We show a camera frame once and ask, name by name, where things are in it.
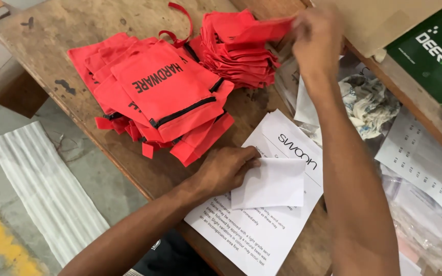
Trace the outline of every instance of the swoon logo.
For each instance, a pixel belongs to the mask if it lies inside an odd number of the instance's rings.
[[[298,156],[299,158],[303,159],[303,156],[305,156],[306,158],[306,164],[310,165],[311,163],[314,163],[314,167],[313,170],[316,169],[317,167],[317,163],[315,161],[313,161],[310,156],[304,152],[303,149],[297,147],[293,142],[290,142],[288,138],[286,138],[286,135],[281,134],[278,137],[279,141],[282,142],[285,146],[289,147],[290,151],[294,151],[294,154],[296,154],[296,156]]]

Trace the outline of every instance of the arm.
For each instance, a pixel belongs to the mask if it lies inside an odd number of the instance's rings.
[[[347,117],[335,80],[342,24],[331,7],[303,11],[293,51],[323,138],[324,195],[335,276],[400,275],[393,220],[373,161]]]
[[[211,151],[191,178],[108,229],[59,275],[124,275],[193,208],[241,186],[246,172],[260,166],[256,158],[252,146]]]

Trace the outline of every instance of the corrugated plastic sheet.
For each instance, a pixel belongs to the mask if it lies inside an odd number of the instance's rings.
[[[109,228],[40,122],[0,136],[0,164],[61,266]]]

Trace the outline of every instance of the concrete floor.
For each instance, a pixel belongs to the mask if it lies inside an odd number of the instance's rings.
[[[66,164],[110,225],[114,225],[147,202],[136,187],[51,99],[46,101],[33,119],[27,119],[0,107],[0,135],[37,120],[42,123],[51,140],[59,141],[60,136],[64,134],[58,152],[64,161],[70,160]],[[47,267],[48,274],[56,275],[61,270],[1,166],[0,221],[8,228],[8,234],[15,237],[16,243],[26,248],[29,255],[41,262],[42,266]],[[0,255],[0,276],[4,275],[15,276],[15,272],[11,270],[11,263]]]

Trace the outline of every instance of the person's left hand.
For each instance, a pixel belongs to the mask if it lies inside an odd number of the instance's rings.
[[[254,146],[246,148],[225,147],[212,150],[189,182],[201,198],[221,196],[243,184],[245,174],[260,167],[260,153]]]

